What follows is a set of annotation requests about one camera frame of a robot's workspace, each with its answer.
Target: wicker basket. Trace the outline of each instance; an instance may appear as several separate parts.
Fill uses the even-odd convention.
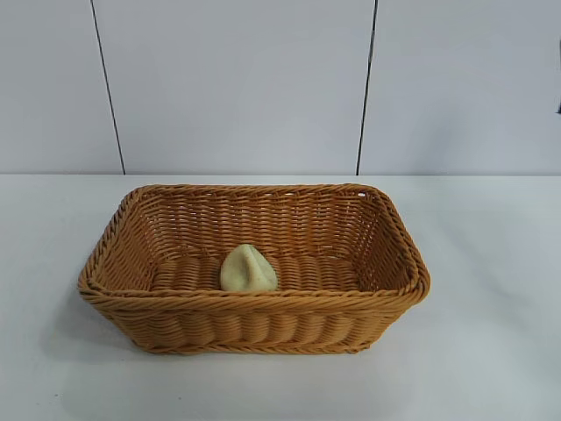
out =
[[[271,262],[279,290],[220,290],[240,243]],[[153,353],[356,353],[429,286],[390,199],[354,184],[136,189],[79,280],[86,301]]]

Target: white wall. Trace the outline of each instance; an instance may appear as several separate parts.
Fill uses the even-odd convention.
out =
[[[129,173],[353,174],[373,0],[95,0]]]
[[[0,173],[120,173],[88,1],[0,3]]]
[[[561,174],[561,2],[380,0],[361,174]]]

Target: woven basket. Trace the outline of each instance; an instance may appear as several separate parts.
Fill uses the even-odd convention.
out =
[[[224,292],[224,257],[254,244],[274,292]],[[390,199],[353,184],[148,186],[121,203],[79,290],[153,353],[356,353],[429,292]]]

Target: dumpling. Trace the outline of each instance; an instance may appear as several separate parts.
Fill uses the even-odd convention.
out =
[[[220,270],[220,287],[224,291],[274,291],[277,274],[263,254],[251,244],[234,248]]]

